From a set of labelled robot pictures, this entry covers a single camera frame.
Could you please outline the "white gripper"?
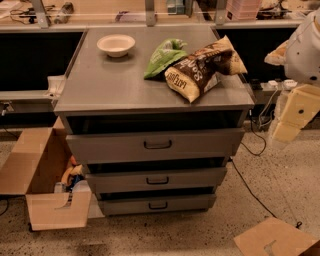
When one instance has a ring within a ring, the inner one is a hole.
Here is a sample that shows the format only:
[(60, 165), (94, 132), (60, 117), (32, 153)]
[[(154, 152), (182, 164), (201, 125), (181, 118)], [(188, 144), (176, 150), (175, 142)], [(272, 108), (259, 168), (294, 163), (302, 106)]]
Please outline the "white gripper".
[[(264, 62), (274, 66), (283, 66), (286, 61), (288, 42), (280, 44), (268, 53)], [(288, 95), (280, 121), (272, 126), (271, 138), (281, 143), (293, 141), (320, 111), (320, 88), (308, 84), (294, 88)]]

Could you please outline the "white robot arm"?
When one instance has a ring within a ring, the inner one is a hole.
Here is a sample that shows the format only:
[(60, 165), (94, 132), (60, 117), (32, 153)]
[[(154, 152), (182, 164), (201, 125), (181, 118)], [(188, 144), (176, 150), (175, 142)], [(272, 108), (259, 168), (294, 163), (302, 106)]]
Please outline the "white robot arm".
[(285, 147), (320, 111), (320, 8), (309, 13), (265, 62), (283, 65), (286, 77), (297, 83), (278, 96), (268, 131), (272, 146)]

